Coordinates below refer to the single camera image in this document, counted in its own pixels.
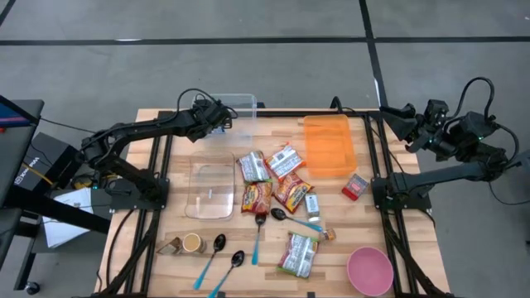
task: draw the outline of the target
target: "wooden tabletop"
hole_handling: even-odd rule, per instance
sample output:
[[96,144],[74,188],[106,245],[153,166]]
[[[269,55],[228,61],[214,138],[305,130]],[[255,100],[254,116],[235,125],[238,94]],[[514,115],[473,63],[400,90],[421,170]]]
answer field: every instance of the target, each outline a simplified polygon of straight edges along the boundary
[[[157,116],[159,109],[141,109],[138,111],[137,121],[150,120]],[[161,213],[160,228],[157,235],[157,248],[171,241],[174,237],[183,237],[188,233],[197,233],[206,240],[208,248],[202,255],[180,254],[175,256],[155,255],[151,285],[148,296],[207,296],[217,286],[220,279],[230,267],[230,258],[234,252],[246,252],[245,263],[235,268],[230,273],[227,281],[221,288],[228,297],[232,296],[300,296],[306,297],[308,291],[314,291],[316,296],[363,296],[349,283],[345,264],[349,255],[357,248],[370,246],[386,252],[383,237],[381,216],[373,206],[373,196],[368,188],[364,195],[357,201],[352,201],[340,190],[349,177],[334,179],[310,178],[307,169],[301,168],[296,173],[305,181],[315,186],[320,203],[321,225],[333,228],[337,239],[333,242],[322,243],[315,256],[309,279],[289,276],[278,272],[276,265],[285,252],[287,232],[294,231],[307,236],[317,237],[318,233],[292,221],[277,221],[272,217],[262,227],[259,243],[259,264],[251,264],[254,240],[257,225],[254,223],[253,214],[241,214],[241,201],[244,191],[243,177],[236,164],[234,212],[229,220],[225,221],[199,221],[189,219],[185,214],[188,197],[190,177],[190,155],[197,151],[231,151],[235,158],[248,154],[252,149],[261,150],[265,156],[270,156],[279,151],[287,142],[299,152],[302,158],[306,155],[304,130],[302,118],[258,118],[252,120],[240,118],[234,120],[231,131],[241,132],[254,126],[252,142],[249,139],[228,137],[199,140],[195,144],[185,137],[174,137],[171,151],[171,161],[168,178],[171,180],[171,191],[167,207]],[[358,168],[356,172],[366,179],[373,177],[366,140],[366,132],[362,120],[349,119],[349,128],[354,143],[354,151]],[[386,130],[390,150],[398,158],[404,170],[410,173],[419,172],[416,155],[405,151],[403,144],[397,140],[392,131]],[[383,161],[378,139],[376,138],[378,157]],[[163,144],[161,140],[160,151],[157,158],[157,169],[160,169]],[[146,168],[152,140],[134,142],[129,147],[127,161],[138,168]],[[380,162],[381,171],[384,173],[383,163]],[[281,205],[272,200],[272,207]],[[113,218],[108,232],[107,244],[102,258],[99,272],[105,280],[105,268],[108,247],[114,236],[116,228],[122,221],[127,211],[117,212]],[[416,210],[405,210],[404,218],[407,225],[407,234],[412,250],[412,255],[424,272],[431,278],[436,286],[443,291],[449,291],[440,250],[436,240],[436,233],[429,218]],[[131,253],[134,232],[137,222],[135,211],[124,224],[123,230],[118,235],[118,241],[113,250],[111,262],[111,279],[118,274],[123,264]],[[294,217],[306,220],[305,208],[299,208]],[[193,290],[193,283],[202,272],[213,252],[214,238],[224,233],[227,244],[212,261],[202,287],[199,291]],[[402,260],[399,257],[399,269],[402,277],[402,287],[407,291],[407,275],[404,271]],[[139,291],[142,279],[143,258],[138,263],[135,276],[134,291]],[[392,289],[386,296],[393,296]]]

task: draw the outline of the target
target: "food packet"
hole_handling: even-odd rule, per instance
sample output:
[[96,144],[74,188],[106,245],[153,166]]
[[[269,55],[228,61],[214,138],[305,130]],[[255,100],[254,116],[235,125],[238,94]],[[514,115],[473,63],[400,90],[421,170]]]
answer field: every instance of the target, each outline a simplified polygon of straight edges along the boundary
[[276,269],[302,278],[309,277],[317,248],[318,240],[289,232],[287,250]]
[[263,158],[261,151],[252,151],[238,159],[245,181],[259,182],[271,180],[267,172],[267,167],[263,164]]
[[271,209],[272,182],[258,182],[247,185],[241,203],[241,212],[268,214]]
[[280,182],[280,186],[274,191],[274,197],[291,214],[294,214],[298,205],[306,196],[306,193],[312,188],[313,186],[304,182],[297,174],[290,173]]
[[289,173],[301,166],[305,166],[306,162],[296,153],[291,146],[285,146],[279,152],[265,160],[267,166],[281,181]]

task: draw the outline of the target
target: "concrete floor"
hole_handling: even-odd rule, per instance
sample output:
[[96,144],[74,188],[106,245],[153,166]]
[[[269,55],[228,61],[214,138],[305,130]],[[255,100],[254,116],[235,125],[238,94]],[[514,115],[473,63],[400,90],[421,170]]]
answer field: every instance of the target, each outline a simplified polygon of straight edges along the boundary
[[[0,0],[0,6],[7,0]],[[369,0],[374,35],[529,36],[530,3],[507,1]],[[17,0],[0,27],[5,39],[113,39],[230,36],[363,36],[359,3],[346,0]],[[530,148],[526,114],[530,44],[378,45],[392,106],[443,99],[452,110],[478,75],[496,86],[491,111]],[[270,108],[326,107],[334,95],[352,108],[375,108],[365,44],[246,46],[3,46],[0,93],[44,99],[43,117],[89,129],[129,122],[138,108],[166,108],[189,87],[252,93]],[[473,86],[462,112],[482,111],[487,92]],[[42,123],[71,144],[84,135]],[[513,150],[503,132],[488,139]],[[420,152],[423,171],[437,164]],[[506,201],[528,199],[527,173],[494,182]],[[466,297],[526,297],[530,291],[530,206],[505,206],[485,183],[456,181],[431,192],[439,244],[451,290]],[[23,297],[12,285],[25,251],[16,238],[0,271],[0,296]],[[94,289],[104,236],[91,233],[39,255],[31,279],[39,297],[88,295]]]

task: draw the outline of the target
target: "table leg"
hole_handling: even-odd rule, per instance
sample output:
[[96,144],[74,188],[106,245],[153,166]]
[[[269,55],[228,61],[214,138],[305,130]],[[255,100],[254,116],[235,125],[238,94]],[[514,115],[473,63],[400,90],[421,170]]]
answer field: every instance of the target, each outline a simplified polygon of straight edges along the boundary
[[108,233],[108,227],[110,226],[110,221],[107,219],[84,212],[70,205],[59,203],[44,195],[35,194],[17,185],[13,185],[9,190],[5,205],[100,233]]

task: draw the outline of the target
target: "metal spoon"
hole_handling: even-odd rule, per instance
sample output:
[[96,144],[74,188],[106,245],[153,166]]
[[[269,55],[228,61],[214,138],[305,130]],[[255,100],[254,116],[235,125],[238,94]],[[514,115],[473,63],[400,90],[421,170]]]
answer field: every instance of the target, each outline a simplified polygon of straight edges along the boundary
[[267,219],[266,214],[256,214],[256,218],[254,219],[256,221],[256,224],[258,225],[258,235],[256,235],[256,244],[254,244],[254,254],[252,255],[253,265],[258,264],[259,230],[261,229],[262,224],[265,224],[266,219]]
[[294,219],[294,218],[290,218],[288,217],[285,212],[279,208],[272,208],[271,209],[271,214],[273,216],[273,218],[277,219],[277,220],[284,220],[284,219],[290,219],[292,220],[293,222],[297,222],[299,224],[303,224],[305,225],[306,227],[308,228],[312,228],[314,229],[316,232],[322,232],[323,229],[320,225],[317,225],[317,224],[313,224],[313,223],[306,223],[306,222],[303,222],[301,220],[298,220],[298,219]]
[[206,264],[206,267],[202,271],[202,273],[200,274],[199,278],[197,278],[197,280],[193,284],[193,289],[194,290],[199,290],[200,284],[202,284],[202,281],[205,279],[206,272],[208,271],[208,268],[210,267],[210,263],[212,263],[212,260],[214,259],[215,254],[217,252],[222,251],[225,244],[226,244],[226,237],[224,236],[224,234],[220,234],[219,236],[217,236],[215,238],[215,240],[214,240],[214,253],[212,254],[212,257],[210,258],[210,260]]
[[215,298],[217,296],[217,292],[219,291],[219,289],[221,288],[221,286],[223,285],[224,281],[226,280],[226,277],[229,276],[230,272],[232,271],[232,269],[234,269],[235,267],[239,267],[241,266],[241,264],[243,264],[243,260],[245,259],[245,252],[244,251],[238,251],[236,252],[233,256],[232,256],[232,266],[231,268],[229,269],[228,272],[226,272],[226,274],[224,275],[223,279],[221,280],[221,282],[215,287],[215,289],[208,295],[208,298]]

